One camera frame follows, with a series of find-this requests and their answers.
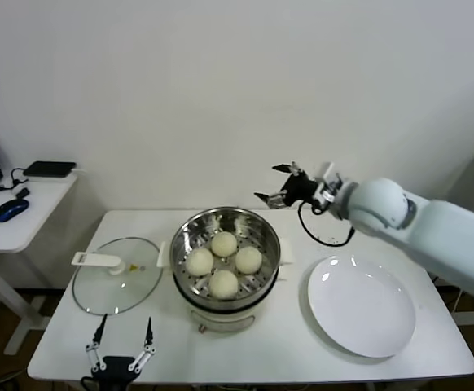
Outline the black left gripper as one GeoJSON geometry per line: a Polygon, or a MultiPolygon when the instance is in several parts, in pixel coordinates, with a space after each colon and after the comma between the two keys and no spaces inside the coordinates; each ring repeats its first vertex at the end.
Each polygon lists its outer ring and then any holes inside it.
{"type": "Polygon", "coordinates": [[[151,317],[148,318],[143,351],[136,357],[103,356],[99,353],[99,346],[107,315],[102,317],[101,323],[96,328],[92,341],[86,346],[86,355],[90,362],[91,375],[98,384],[99,391],[126,391],[139,377],[148,361],[156,354],[153,345],[153,331],[151,317]]]}

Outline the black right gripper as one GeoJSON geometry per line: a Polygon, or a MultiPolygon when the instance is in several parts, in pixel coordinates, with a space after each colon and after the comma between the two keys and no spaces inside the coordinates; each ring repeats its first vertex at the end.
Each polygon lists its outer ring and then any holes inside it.
{"type": "Polygon", "coordinates": [[[297,201],[312,204],[318,183],[311,179],[299,165],[293,161],[291,164],[279,164],[273,170],[290,175],[281,191],[274,194],[254,192],[269,209],[285,209],[297,201]]]}

